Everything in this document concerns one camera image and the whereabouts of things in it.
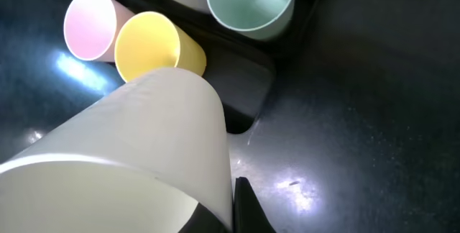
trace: tray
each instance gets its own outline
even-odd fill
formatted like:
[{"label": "tray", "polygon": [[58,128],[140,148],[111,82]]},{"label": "tray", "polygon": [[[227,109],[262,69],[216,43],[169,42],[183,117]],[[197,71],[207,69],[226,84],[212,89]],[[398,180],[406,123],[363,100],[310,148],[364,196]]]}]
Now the tray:
[{"label": "tray", "polygon": [[[161,12],[156,5],[143,0],[117,0],[134,13]],[[170,17],[204,49],[207,58],[203,78],[222,100],[227,132],[247,131],[259,115],[275,79],[272,58],[250,45],[219,37],[189,22]]]},{"label": "tray", "polygon": [[211,30],[209,37],[216,36],[235,44],[251,45],[275,60],[293,58],[303,49],[306,28],[318,4],[318,0],[295,0],[293,19],[285,32],[269,42],[260,42],[222,27],[210,14],[197,12],[173,0],[142,1],[149,2],[155,6],[155,11],[168,16],[178,25],[187,24],[199,29]]}]

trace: pink cup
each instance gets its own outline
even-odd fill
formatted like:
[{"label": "pink cup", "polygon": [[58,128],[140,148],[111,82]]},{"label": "pink cup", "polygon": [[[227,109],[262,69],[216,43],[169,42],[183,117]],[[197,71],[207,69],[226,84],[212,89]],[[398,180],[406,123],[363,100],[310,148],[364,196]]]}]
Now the pink cup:
[{"label": "pink cup", "polygon": [[65,43],[81,60],[114,62],[116,37],[133,16],[115,0],[73,0],[64,18]]}]

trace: cup rim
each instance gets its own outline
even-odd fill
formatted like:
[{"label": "cup rim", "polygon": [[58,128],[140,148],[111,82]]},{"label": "cup rim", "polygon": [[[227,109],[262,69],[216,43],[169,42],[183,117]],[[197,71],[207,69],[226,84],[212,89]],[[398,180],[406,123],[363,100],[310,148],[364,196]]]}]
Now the cup rim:
[{"label": "cup rim", "polygon": [[224,26],[225,28],[227,29],[230,29],[230,30],[233,30],[233,31],[236,31],[236,32],[253,32],[253,31],[257,31],[259,29],[263,29],[269,25],[271,25],[272,23],[274,23],[276,20],[278,20],[285,12],[286,10],[288,9],[288,7],[292,4],[293,0],[288,0],[287,1],[287,4],[285,6],[285,8],[276,16],[274,17],[273,19],[271,19],[270,21],[266,22],[265,24],[263,25],[260,25],[258,27],[254,27],[254,28],[246,28],[246,29],[242,29],[242,28],[236,28],[236,27],[232,27],[230,25],[227,25],[226,23],[222,22],[222,20],[220,20],[220,18],[217,17],[217,15],[214,13],[214,10],[211,6],[211,3],[209,2],[209,0],[206,0],[207,3],[208,3],[208,7],[209,7],[209,11],[211,11],[213,17],[217,20],[217,22],[219,24],[221,24],[222,26]]},{"label": "cup rim", "polygon": [[107,0],[107,2],[109,2],[109,4],[110,4],[110,9],[111,9],[112,17],[115,19],[114,26],[112,27],[112,35],[111,35],[110,42],[107,44],[107,46],[104,48],[104,50],[103,50],[99,55],[97,55],[97,56],[94,57],[94,58],[82,58],[81,56],[75,54],[75,52],[72,50],[72,48],[69,46],[69,43],[68,43],[68,35],[67,35],[67,32],[66,32],[65,26],[66,26],[67,21],[68,21],[68,16],[69,16],[69,14],[70,14],[70,9],[71,9],[75,4],[77,4],[77,1],[76,1],[76,0],[72,0],[72,2],[70,3],[69,7],[67,8],[67,11],[65,12],[64,25],[63,25],[65,44],[67,45],[67,48],[69,49],[70,53],[72,53],[74,56],[76,56],[79,60],[84,60],[84,61],[97,60],[97,59],[99,59],[100,57],[102,57],[104,54],[106,54],[107,50],[109,50],[110,46],[114,43],[115,34],[116,34],[116,26],[117,26],[117,24],[118,24],[118,19],[117,19],[117,17],[116,17],[116,10],[115,10],[115,6],[114,6],[113,1],[112,1],[112,0]]},{"label": "cup rim", "polygon": [[156,15],[156,16],[160,16],[162,17],[163,19],[167,20],[167,23],[172,26],[172,28],[174,29],[175,31],[175,35],[176,35],[176,38],[177,38],[177,41],[178,41],[178,49],[179,49],[179,54],[178,56],[176,57],[175,59],[175,63],[174,63],[174,67],[171,67],[171,68],[176,68],[179,64],[179,60],[180,60],[180,54],[181,54],[181,45],[180,45],[180,36],[179,36],[179,33],[178,33],[178,30],[176,29],[174,23],[169,19],[167,18],[164,14],[161,14],[161,13],[158,13],[158,12],[154,12],[154,11],[145,11],[145,12],[142,12],[142,13],[138,13],[138,14],[135,14],[133,17],[131,17],[130,19],[128,19],[128,21],[126,21],[126,23],[123,24],[123,27],[120,29],[120,32],[118,34],[118,37],[116,39],[116,42],[115,42],[115,47],[114,47],[114,59],[115,59],[115,66],[116,66],[116,70],[118,71],[118,74],[121,76],[121,78],[123,79],[123,81],[125,82],[128,82],[127,78],[125,77],[125,75],[120,71],[120,65],[118,65],[118,58],[116,57],[117,54],[116,54],[116,49],[118,49],[119,47],[119,38],[121,38],[121,34],[122,32],[126,29],[126,26],[128,23],[130,23],[133,19],[136,19],[136,18],[140,18],[144,15]]}]

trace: yellow cup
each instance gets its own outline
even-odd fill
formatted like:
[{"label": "yellow cup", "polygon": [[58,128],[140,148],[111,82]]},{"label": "yellow cup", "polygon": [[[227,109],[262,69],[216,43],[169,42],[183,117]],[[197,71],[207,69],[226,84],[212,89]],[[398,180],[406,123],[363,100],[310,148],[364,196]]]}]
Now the yellow cup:
[{"label": "yellow cup", "polygon": [[126,82],[161,67],[183,68],[201,76],[206,68],[206,55],[198,43],[167,17],[143,12],[121,28],[115,44],[115,63]]}]

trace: mint green cup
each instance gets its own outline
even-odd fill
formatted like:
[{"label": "mint green cup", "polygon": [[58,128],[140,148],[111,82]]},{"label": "mint green cup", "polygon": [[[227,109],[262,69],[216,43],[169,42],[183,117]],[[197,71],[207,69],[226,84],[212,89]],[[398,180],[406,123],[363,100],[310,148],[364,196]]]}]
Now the mint green cup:
[{"label": "mint green cup", "polygon": [[289,25],[294,0],[208,0],[224,27],[256,40],[270,40]]}]

